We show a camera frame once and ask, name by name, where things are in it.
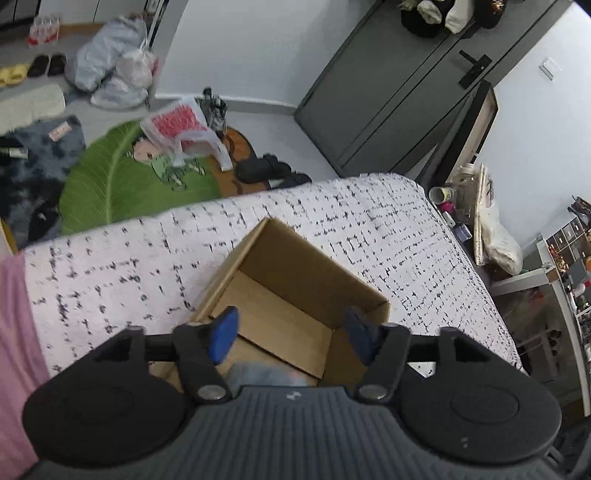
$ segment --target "gray door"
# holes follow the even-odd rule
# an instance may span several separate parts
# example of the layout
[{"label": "gray door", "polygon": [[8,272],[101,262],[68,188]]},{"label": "gray door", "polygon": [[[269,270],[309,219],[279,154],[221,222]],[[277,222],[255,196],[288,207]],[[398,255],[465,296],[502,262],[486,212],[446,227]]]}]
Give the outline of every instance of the gray door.
[{"label": "gray door", "polygon": [[409,94],[397,99],[392,113],[380,125],[368,125],[369,138],[345,161],[343,171],[358,175],[395,170],[398,162],[469,92],[458,82],[472,65],[459,51],[464,50],[475,59],[482,55],[492,59],[491,65],[472,83],[474,87],[553,1],[509,0],[494,29],[481,28],[471,38],[460,39]]},{"label": "gray door", "polygon": [[443,33],[437,38],[410,33],[397,4],[389,0],[378,7],[296,113],[333,162],[446,39]]}]

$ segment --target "bed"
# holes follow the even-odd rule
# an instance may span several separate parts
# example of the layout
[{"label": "bed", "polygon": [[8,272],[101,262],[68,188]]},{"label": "bed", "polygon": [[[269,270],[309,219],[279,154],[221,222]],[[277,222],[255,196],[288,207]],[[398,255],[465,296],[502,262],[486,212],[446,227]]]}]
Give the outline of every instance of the bed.
[{"label": "bed", "polygon": [[3,270],[1,289],[20,279],[21,302],[2,315],[27,333],[26,351],[5,355],[28,365],[31,389],[126,326],[169,332],[191,319],[225,256],[267,216],[387,296],[390,322],[423,335],[457,327],[521,367],[465,252],[422,188],[394,174],[199,203],[29,247]]}]

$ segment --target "pink blanket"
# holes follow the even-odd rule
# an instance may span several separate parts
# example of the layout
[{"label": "pink blanket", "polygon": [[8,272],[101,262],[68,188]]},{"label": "pink blanket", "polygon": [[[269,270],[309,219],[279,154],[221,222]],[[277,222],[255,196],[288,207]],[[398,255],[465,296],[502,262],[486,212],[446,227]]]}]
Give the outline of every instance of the pink blanket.
[{"label": "pink blanket", "polygon": [[24,257],[0,264],[0,480],[12,480],[37,457],[21,425],[27,397],[49,373],[41,354],[25,285]]}]

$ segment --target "door lock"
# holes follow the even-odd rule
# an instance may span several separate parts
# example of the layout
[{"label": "door lock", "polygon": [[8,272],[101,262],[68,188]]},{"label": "door lock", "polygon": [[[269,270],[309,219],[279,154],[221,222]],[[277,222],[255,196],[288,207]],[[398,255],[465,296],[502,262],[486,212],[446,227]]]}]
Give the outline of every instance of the door lock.
[{"label": "door lock", "polygon": [[478,76],[484,72],[484,69],[492,63],[492,60],[486,55],[483,55],[479,60],[477,60],[474,57],[468,55],[463,50],[460,50],[459,53],[467,61],[472,63],[472,68],[468,70],[468,73],[466,73],[458,82],[464,90],[468,90],[470,85],[472,85]]}]

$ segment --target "green leaf rug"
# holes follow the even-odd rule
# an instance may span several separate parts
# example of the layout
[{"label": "green leaf rug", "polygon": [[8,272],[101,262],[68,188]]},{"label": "green leaf rug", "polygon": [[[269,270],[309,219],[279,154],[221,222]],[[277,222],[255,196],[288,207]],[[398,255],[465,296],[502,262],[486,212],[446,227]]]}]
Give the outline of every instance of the green leaf rug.
[{"label": "green leaf rug", "polygon": [[173,207],[221,197],[205,159],[182,177],[186,188],[163,183],[150,163],[133,158],[138,121],[112,128],[92,143],[72,169],[60,198],[63,233],[76,233]]}]

